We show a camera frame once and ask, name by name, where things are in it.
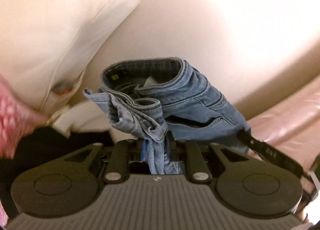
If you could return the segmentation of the white quilted headboard cushion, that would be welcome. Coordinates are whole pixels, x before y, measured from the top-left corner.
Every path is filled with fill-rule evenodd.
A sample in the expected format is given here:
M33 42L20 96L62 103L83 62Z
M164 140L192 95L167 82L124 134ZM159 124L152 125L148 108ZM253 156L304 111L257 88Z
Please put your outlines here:
M52 114L139 0L1 0L1 75L20 100Z

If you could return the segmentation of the pink floral blanket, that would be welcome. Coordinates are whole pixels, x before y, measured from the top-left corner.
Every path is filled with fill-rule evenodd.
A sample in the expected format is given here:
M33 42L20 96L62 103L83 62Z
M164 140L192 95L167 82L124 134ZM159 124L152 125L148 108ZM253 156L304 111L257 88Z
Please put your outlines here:
M1 77L1 163L14 158L19 141L46 125L49 116L35 111L16 97Z

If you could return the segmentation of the white round laundry bin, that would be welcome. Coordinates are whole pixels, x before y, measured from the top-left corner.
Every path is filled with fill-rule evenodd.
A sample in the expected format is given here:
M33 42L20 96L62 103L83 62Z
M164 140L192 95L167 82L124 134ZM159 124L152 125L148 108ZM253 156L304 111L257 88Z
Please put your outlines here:
M83 101L75 106L67 105L52 114L49 125L69 138L72 132L103 132L109 131L112 139L117 142L125 139L134 139L134 136L112 128L107 114L92 101Z

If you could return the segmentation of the black garment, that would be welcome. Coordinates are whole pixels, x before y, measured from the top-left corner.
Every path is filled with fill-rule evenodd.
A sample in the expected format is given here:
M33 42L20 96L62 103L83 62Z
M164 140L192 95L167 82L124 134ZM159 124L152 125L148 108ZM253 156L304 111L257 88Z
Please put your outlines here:
M11 197L11 184L18 175L93 143L102 143L108 147L114 145L108 131L72 132L67 138L50 127L44 127L23 137L18 143L14 158L1 159L1 226L18 216Z

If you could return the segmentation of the blue denim jeans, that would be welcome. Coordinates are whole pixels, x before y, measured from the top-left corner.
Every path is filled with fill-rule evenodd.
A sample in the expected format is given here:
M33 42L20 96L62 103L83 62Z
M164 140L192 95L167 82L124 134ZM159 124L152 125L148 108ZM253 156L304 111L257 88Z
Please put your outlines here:
M250 132L243 115L187 61L121 61L101 74L102 87L84 96L107 114L110 125L143 140L142 160L153 175L180 174L169 139L220 143L241 153L236 134Z

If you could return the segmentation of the pink patterned curtain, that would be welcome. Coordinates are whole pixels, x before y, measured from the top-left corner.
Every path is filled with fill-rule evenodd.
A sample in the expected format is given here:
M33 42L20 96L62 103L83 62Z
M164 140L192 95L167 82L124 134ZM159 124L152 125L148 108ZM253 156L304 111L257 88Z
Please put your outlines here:
M248 123L254 138L309 170L319 155L319 77Z

